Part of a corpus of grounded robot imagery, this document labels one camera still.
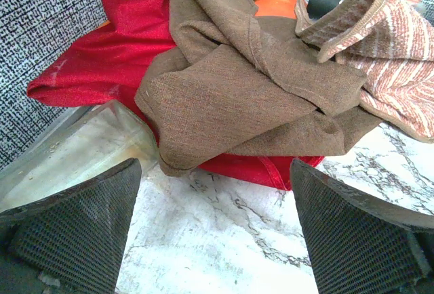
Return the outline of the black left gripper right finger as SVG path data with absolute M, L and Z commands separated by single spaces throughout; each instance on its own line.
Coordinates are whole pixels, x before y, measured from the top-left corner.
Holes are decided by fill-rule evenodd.
M 292 191 L 319 293 L 432 293 L 433 216 L 296 159 Z

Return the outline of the brown cloth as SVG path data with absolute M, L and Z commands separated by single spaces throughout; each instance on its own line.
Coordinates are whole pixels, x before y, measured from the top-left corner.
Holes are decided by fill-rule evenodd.
M 362 71 L 318 62 L 295 20 L 256 11 L 252 0 L 170 0 L 176 45 L 135 96 L 166 175 L 221 154 L 344 155 L 379 124 L 359 105 Z

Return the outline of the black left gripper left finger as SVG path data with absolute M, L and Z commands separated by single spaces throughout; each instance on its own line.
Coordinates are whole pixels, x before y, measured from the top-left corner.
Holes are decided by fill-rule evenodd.
M 2 293 L 114 293 L 142 167 L 92 179 L 1 213 Z

